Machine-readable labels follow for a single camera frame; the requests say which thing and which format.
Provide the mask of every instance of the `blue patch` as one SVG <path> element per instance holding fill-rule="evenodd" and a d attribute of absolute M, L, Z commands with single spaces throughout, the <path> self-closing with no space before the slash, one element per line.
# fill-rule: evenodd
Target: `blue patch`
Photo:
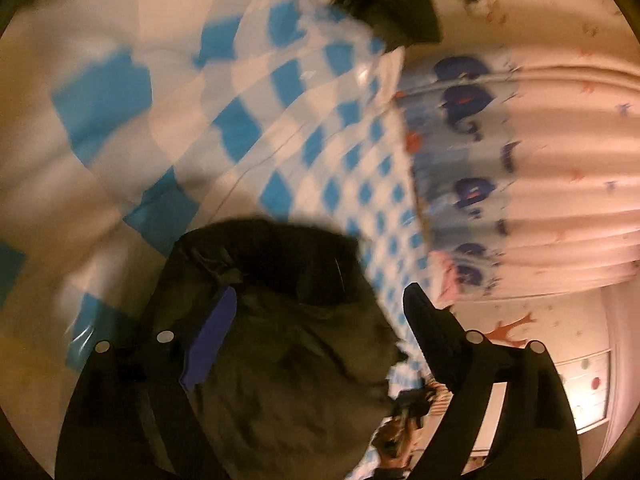
<path fill-rule="evenodd" d="M 360 163 L 360 144 L 356 144 L 344 156 L 344 167 L 348 173 L 351 173 Z"/>
<path fill-rule="evenodd" d="M 97 343 L 126 344 L 135 338 L 137 330 L 135 320 L 91 294 L 85 294 L 74 321 L 66 365 L 79 372 Z"/>
<path fill-rule="evenodd" d="M 372 258 L 373 254 L 371 252 L 371 248 L 367 247 L 366 249 L 364 249 L 364 252 L 362 253 L 362 257 L 360 259 L 360 264 L 362 265 L 363 269 L 367 270 L 367 267 L 369 267 L 371 264 Z"/>
<path fill-rule="evenodd" d="M 353 218 L 349 218 L 347 220 L 346 232 L 349 236 L 353 236 L 355 238 L 360 237 L 360 226 Z"/>
<path fill-rule="evenodd" d="M 0 307 L 14 288 L 24 264 L 24 253 L 0 241 Z"/>
<path fill-rule="evenodd" d="M 382 127 L 382 123 L 380 122 L 380 119 L 376 119 L 371 123 L 371 128 L 370 128 L 371 142 L 373 142 L 374 144 L 377 143 L 380 139 L 382 139 L 384 135 L 385 135 L 385 131 Z"/>
<path fill-rule="evenodd" d="M 300 16 L 294 0 L 282 2 L 271 8 L 268 27 L 273 46 L 289 46 L 305 37 L 305 33 L 298 28 Z"/>
<path fill-rule="evenodd" d="M 409 238 L 409 243 L 411 244 L 411 247 L 414 249 L 417 249 L 418 247 L 420 247 L 422 245 L 422 234 L 416 233 L 412 235 L 411 238 Z"/>
<path fill-rule="evenodd" d="M 360 104 L 357 101 L 340 103 L 337 110 L 338 115 L 340 115 L 342 119 L 343 128 L 360 122 Z"/>
<path fill-rule="evenodd" d="M 370 83 L 369 91 L 373 97 L 378 95 L 378 92 L 380 92 L 380 80 L 377 77 L 373 78 L 373 81 Z"/>
<path fill-rule="evenodd" d="M 324 56 L 336 77 L 346 74 L 353 68 L 355 53 L 349 43 L 332 43 L 324 48 Z"/>
<path fill-rule="evenodd" d="M 389 240 L 389 254 L 391 256 L 396 256 L 398 254 L 398 238 L 393 236 L 391 240 Z"/>
<path fill-rule="evenodd" d="M 123 52 L 91 65 L 51 100 L 71 149 L 88 166 L 119 127 L 151 107 L 151 77 Z"/>
<path fill-rule="evenodd" d="M 274 218 L 288 218 L 293 195 L 279 172 L 271 175 L 267 186 L 260 195 L 260 203 Z"/>
<path fill-rule="evenodd" d="M 384 234 L 386 230 L 386 215 L 382 211 L 376 213 L 376 227 L 379 235 Z"/>
<path fill-rule="evenodd" d="M 372 54 L 380 54 L 385 48 L 385 42 L 380 38 L 371 38 L 369 42 L 369 51 Z"/>
<path fill-rule="evenodd" d="M 338 6 L 331 5 L 331 6 L 328 6 L 326 10 L 327 10 L 328 17 L 331 18 L 331 20 L 334 21 L 335 23 L 340 23 L 342 20 L 344 20 L 347 17 L 347 15 Z"/>
<path fill-rule="evenodd" d="M 360 191 L 358 192 L 358 200 L 361 205 L 367 205 L 371 201 L 371 197 L 373 196 L 373 190 L 371 189 L 371 184 L 369 182 L 365 182 L 360 186 Z"/>
<path fill-rule="evenodd" d="M 236 291 L 228 286 L 218 303 L 212 305 L 212 309 L 184 354 L 180 384 L 189 393 L 193 393 L 196 384 L 202 384 L 207 379 L 213 363 L 216 362 L 220 347 L 236 318 Z"/>
<path fill-rule="evenodd" d="M 384 272 L 382 272 L 381 269 L 378 269 L 376 271 L 376 275 L 374 276 L 371 282 L 371 286 L 373 287 L 373 290 L 375 290 L 377 294 L 379 294 L 382 288 L 385 286 L 385 274 Z"/>
<path fill-rule="evenodd" d="M 234 40 L 241 19 L 241 16 L 236 16 L 205 25 L 200 37 L 200 52 L 193 58 L 197 68 L 202 69 L 209 61 L 236 59 Z"/>
<path fill-rule="evenodd" d="M 397 204 L 401 203 L 402 200 L 404 200 L 404 189 L 400 184 L 396 184 L 396 187 L 392 191 L 391 196 L 393 197 L 394 202 Z"/>
<path fill-rule="evenodd" d="M 258 142 L 262 133 L 262 129 L 244 108 L 239 97 L 231 101 L 212 124 L 222 132 L 222 144 L 236 164 Z"/>
<path fill-rule="evenodd" d="M 389 173 L 391 173 L 391 167 L 392 167 L 391 155 L 389 155 L 385 160 L 380 162 L 378 166 L 378 171 L 380 172 L 381 176 L 387 176 Z"/>
<path fill-rule="evenodd" d="M 332 178 L 324 188 L 324 193 L 322 194 L 322 203 L 326 210 L 333 214 L 335 210 L 338 209 L 338 204 L 340 203 L 340 186 Z"/>
<path fill-rule="evenodd" d="M 415 211 L 413 209 L 407 209 L 400 217 L 400 223 L 403 226 L 411 224 L 415 219 Z"/>
<path fill-rule="evenodd" d="M 140 233 L 159 253 L 169 256 L 171 249 L 198 212 L 200 205 L 178 185 L 174 168 L 142 195 L 140 205 L 123 220 Z"/>
<path fill-rule="evenodd" d="M 324 150 L 324 132 L 321 127 L 318 127 L 302 147 L 302 160 L 308 168 L 311 168 L 311 165 L 316 161 L 318 155 L 322 153 L 322 150 Z"/>
<path fill-rule="evenodd" d="M 297 59 L 286 62 L 271 73 L 271 83 L 285 108 L 291 106 L 305 92 L 300 79 L 301 74 Z"/>

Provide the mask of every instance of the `checkered fabric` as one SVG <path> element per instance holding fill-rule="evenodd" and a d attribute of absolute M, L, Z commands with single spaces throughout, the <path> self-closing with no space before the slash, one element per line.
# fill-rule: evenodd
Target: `checkered fabric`
<path fill-rule="evenodd" d="M 134 333 L 173 243 L 210 222 L 265 214 L 360 237 L 414 341 L 402 290 L 429 285 L 428 261 L 382 47 L 319 0 L 49 0 L 12 23 L 0 403 L 47 469 L 88 354 Z M 397 367 L 392 392 L 419 367 Z"/>

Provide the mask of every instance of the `curtain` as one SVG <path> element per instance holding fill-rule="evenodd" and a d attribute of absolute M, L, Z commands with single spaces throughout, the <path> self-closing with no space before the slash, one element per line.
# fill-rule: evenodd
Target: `curtain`
<path fill-rule="evenodd" d="M 624 282 L 640 260 L 640 67 L 593 52 L 423 59 L 397 94 L 439 299 Z"/>

